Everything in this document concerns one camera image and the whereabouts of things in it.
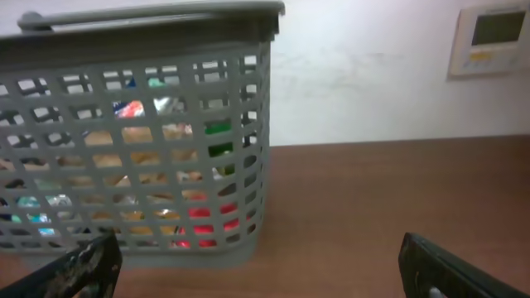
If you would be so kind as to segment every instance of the white wall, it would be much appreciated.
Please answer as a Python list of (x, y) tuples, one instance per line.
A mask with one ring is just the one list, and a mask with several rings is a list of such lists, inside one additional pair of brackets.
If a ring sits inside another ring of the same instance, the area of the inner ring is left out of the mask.
[[(271, 144), (530, 132), (530, 73), (446, 81), (461, 7), (495, 0), (284, 0)], [(170, 0), (2, 0), (0, 33), (42, 13)]]

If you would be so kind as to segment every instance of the basket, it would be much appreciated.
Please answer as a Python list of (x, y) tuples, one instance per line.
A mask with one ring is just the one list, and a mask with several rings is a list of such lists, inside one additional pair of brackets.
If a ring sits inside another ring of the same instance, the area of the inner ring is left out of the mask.
[(230, 267), (267, 198), (282, 2), (42, 17), (0, 39), (0, 252), (41, 266), (114, 231), (130, 267)]

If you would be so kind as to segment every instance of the black object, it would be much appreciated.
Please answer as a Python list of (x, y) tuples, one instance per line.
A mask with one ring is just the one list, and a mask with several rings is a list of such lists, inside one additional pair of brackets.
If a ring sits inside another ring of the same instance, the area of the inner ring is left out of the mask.
[(108, 233), (1, 289), (0, 297), (110, 298), (121, 266), (118, 241)]
[(405, 234), (398, 261), (407, 298), (530, 297), (415, 233)]

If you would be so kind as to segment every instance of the wooden table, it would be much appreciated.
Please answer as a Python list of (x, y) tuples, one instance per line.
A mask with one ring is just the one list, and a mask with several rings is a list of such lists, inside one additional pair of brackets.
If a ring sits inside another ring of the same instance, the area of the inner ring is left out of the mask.
[[(418, 232), (530, 292), (530, 137), (274, 147), (255, 256), (228, 270), (122, 271), (115, 297), (403, 297)], [(24, 271), (0, 257), (0, 286)]]

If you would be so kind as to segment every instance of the thermostat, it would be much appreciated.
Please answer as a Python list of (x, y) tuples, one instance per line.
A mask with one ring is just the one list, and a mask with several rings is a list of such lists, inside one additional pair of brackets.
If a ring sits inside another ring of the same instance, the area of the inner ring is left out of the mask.
[(521, 68), (530, 55), (530, 0), (460, 11), (450, 59), (451, 75)]

